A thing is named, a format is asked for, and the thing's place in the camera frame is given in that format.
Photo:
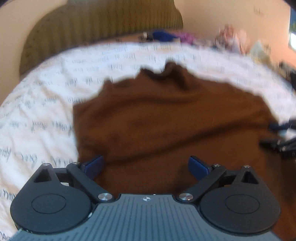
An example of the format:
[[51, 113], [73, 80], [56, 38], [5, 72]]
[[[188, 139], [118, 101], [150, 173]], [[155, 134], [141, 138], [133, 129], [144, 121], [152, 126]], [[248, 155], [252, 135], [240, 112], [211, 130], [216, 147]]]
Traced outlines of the white script-print bedspread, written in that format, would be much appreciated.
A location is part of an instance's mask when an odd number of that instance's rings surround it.
[[134, 77], [166, 61], [194, 75], [260, 95], [281, 122], [295, 117], [290, 84], [249, 57], [181, 43], [103, 43], [65, 51], [32, 70], [1, 105], [1, 240], [16, 232], [10, 205], [43, 163], [65, 167], [77, 160], [74, 104], [98, 94], [106, 79]]

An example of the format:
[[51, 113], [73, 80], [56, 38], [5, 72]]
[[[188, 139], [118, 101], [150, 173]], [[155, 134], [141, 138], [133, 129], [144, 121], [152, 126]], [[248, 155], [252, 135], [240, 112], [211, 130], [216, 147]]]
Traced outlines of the brown knit sweater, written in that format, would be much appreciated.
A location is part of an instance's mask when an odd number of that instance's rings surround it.
[[196, 183], [188, 159], [229, 169], [250, 165], [281, 206], [275, 233], [295, 238], [295, 162], [264, 150], [275, 117], [257, 95], [203, 80], [170, 62], [162, 73], [106, 81], [73, 108], [79, 162], [102, 155], [96, 181], [113, 195], [178, 194]]

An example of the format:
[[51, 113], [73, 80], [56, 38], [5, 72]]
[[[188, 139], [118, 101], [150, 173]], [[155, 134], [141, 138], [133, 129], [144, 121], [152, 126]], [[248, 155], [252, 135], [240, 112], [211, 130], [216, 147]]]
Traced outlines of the pink clothes pile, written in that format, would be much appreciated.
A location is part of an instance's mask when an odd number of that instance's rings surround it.
[[220, 51], [246, 55], [250, 49], [250, 38], [245, 30], [225, 25], [215, 37], [214, 45]]

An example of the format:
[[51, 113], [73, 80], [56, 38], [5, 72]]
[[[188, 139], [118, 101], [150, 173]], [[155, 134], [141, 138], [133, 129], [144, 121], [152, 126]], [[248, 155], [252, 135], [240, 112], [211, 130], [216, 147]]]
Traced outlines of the olive green upholstered headboard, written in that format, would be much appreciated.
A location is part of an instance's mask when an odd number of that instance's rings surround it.
[[174, 1], [67, 1], [41, 18], [23, 46], [19, 74], [84, 43], [146, 30], [182, 29]]

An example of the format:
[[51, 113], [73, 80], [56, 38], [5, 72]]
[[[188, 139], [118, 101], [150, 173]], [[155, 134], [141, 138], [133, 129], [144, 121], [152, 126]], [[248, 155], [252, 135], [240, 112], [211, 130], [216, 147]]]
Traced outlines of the purple garment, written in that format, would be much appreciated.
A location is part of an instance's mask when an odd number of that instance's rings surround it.
[[178, 32], [178, 33], [175, 33], [175, 36], [180, 39], [181, 43], [187, 43], [190, 45], [195, 44], [197, 40], [194, 34], [187, 33], [187, 32]]

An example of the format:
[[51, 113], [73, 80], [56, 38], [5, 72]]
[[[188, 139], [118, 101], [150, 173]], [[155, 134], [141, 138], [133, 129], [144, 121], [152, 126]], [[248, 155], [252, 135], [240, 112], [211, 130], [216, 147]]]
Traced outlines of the dark blue garment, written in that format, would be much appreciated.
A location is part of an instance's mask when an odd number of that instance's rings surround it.
[[180, 38], [174, 34], [164, 30], [157, 30], [152, 32], [152, 39], [158, 42], [174, 42], [179, 41]]

